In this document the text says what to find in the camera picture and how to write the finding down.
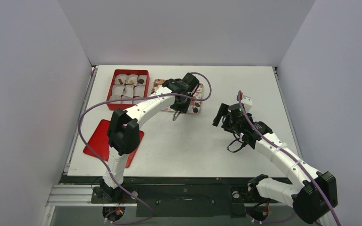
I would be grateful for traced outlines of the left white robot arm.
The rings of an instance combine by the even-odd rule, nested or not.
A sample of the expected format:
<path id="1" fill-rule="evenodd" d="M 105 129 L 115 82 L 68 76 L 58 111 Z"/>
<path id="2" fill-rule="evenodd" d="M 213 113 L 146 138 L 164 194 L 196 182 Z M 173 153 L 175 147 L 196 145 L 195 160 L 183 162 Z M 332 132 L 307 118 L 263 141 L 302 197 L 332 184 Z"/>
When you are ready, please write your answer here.
<path id="1" fill-rule="evenodd" d="M 193 74 L 187 73 L 182 79 L 165 80 L 148 100 L 125 110 L 117 109 L 112 113 L 107 131 L 109 158 L 108 169 L 99 182 L 103 196 L 109 202 L 117 202 L 122 196 L 119 187 L 123 183 L 123 174 L 128 156 L 140 144 L 140 128 L 158 112 L 165 108 L 175 111 L 173 119 L 187 113 L 191 97 L 200 83 Z"/>

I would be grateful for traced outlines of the red box lid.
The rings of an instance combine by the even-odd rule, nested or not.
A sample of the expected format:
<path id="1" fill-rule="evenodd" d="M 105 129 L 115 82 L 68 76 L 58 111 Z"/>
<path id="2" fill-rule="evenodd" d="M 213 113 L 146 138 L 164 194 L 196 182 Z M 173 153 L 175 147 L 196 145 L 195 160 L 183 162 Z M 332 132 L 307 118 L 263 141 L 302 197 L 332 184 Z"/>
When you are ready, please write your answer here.
<path id="1" fill-rule="evenodd" d="M 91 138 L 88 141 L 88 145 L 105 161 L 109 159 L 109 145 L 108 145 L 108 136 L 107 130 L 109 127 L 110 121 L 108 120 L 101 120 L 95 129 L 94 133 L 92 134 Z M 139 131 L 140 136 L 140 143 L 144 137 L 144 132 L 142 130 Z M 126 168 L 129 168 L 135 154 L 137 153 L 139 146 L 128 156 L 126 162 Z M 85 146 L 83 149 L 83 153 L 92 157 L 97 158 L 97 156 L 87 147 Z"/>

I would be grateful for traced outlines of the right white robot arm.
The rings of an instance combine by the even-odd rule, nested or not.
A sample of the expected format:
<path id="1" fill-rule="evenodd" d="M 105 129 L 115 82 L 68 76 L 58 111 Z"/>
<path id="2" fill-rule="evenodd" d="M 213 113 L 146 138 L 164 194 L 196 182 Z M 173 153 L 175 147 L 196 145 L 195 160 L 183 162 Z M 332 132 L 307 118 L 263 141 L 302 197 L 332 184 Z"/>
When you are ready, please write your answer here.
<path id="1" fill-rule="evenodd" d="M 308 224 L 327 213 L 334 214 L 337 206 L 337 183 L 330 172 L 322 173 L 307 164 L 287 148 L 272 129 L 261 121 L 254 122 L 244 105 L 221 104 L 213 126 L 234 136 L 241 144 L 235 153 L 249 146 L 274 164 L 289 180 L 280 182 L 261 174 L 247 184 L 247 195 L 253 201 L 274 200 L 292 207 Z"/>

